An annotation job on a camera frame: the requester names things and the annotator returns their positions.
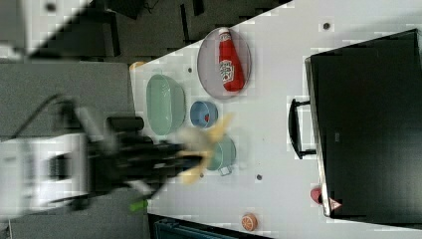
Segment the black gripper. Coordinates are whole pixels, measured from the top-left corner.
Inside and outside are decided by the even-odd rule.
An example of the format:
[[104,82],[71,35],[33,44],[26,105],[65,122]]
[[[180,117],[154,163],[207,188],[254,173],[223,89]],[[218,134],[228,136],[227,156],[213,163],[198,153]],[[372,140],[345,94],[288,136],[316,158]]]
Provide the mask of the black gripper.
[[89,141],[90,194],[108,194],[118,188],[145,184],[148,194],[157,193],[179,173],[197,166],[203,159],[181,143],[154,143],[148,136],[118,134],[114,149],[105,142]]

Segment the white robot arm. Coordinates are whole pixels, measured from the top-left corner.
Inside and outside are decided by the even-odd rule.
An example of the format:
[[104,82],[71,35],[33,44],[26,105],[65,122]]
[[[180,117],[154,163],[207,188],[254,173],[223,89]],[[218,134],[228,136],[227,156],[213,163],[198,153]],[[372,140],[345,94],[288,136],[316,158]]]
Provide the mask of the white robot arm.
[[154,195],[167,179],[198,165],[203,156],[181,143],[155,143],[138,116],[104,118],[87,108],[63,110],[62,134],[14,137],[1,143],[1,220],[71,204],[142,182]]

